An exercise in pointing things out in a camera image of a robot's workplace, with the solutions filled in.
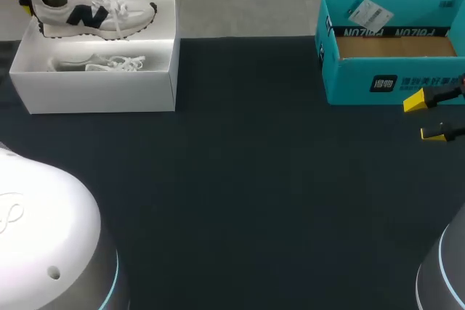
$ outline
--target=shoe box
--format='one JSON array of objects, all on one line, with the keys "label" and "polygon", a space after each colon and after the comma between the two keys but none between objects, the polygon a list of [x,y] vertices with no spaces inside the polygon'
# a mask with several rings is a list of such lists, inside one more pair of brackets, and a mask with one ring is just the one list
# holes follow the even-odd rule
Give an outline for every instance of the shoe box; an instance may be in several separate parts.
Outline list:
[{"label": "shoe box", "polygon": [[[179,62],[175,0],[157,5],[153,23],[126,40],[96,36],[45,38],[35,18],[20,43],[10,76],[30,114],[174,111]],[[49,61],[84,61],[104,57],[145,56],[134,72],[52,72]]]},{"label": "shoe box", "polygon": [[328,102],[401,105],[423,87],[457,84],[465,73],[463,2],[322,0],[315,45]]}]

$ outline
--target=black tablecloth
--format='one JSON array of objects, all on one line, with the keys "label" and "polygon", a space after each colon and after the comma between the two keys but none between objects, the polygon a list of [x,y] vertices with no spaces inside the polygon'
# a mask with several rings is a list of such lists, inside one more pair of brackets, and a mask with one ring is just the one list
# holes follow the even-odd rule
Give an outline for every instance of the black tablecloth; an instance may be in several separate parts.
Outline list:
[{"label": "black tablecloth", "polygon": [[464,111],[329,106],[313,38],[192,39],[175,113],[29,115],[5,78],[0,142],[91,190],[133,310],[414,310],[465,201],[465,141],[419,128]]}]

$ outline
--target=new balance logo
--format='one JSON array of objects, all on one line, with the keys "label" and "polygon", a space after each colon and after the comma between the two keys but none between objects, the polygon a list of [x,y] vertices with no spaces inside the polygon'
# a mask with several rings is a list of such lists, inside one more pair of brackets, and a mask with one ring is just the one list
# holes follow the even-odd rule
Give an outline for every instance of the new balance logo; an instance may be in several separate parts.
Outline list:
[{"label": "new balance logo", "polygon": [[99,7],[95,16],[92,16],[92,8],[89,5],[76,5],[66,23],[78,25],[82,21],[86,27],[100,28],[107,16],[108,11],[104,7]]}]

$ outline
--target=sneaker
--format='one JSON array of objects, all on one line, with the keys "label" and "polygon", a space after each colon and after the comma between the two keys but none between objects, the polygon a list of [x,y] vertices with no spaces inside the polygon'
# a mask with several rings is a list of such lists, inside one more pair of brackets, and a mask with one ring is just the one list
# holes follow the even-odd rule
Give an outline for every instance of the sneaker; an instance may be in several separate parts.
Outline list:
[{"label": "sneaker", "polygon": [[80,62],[49,60],[49,72],[137,72],[142,69],[145,56],[130,58],[112,56],[104,58],[93,54],[89,59]]},{"label": "sneaker", "polygon": [[145,29],[157,12],[141,0],[31,0],[39,28],[47,38],[92,34],[123,39]]}]

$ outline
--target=shoe lace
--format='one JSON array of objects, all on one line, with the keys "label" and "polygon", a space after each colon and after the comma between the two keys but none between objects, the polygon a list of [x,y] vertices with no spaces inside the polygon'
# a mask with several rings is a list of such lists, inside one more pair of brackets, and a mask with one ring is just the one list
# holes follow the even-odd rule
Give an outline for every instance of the shoe lace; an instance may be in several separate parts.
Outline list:
[{"label": "shoe lace", "polygon": [[109,10],[115,20],[116,33],[120,39],[123,39],[123,34],[119,26],[119,20],[128,14],[128,8],[124,0],[96,0],[92,2],[94,6],[104,6]]},{"label": "shoe lace", "polygon": [[112,56],[108,59],[108,67],[125,72],[136,72],[139,69],[142,69],[142,63],[144,61],[145,56],[139,56],[135,58]]}]

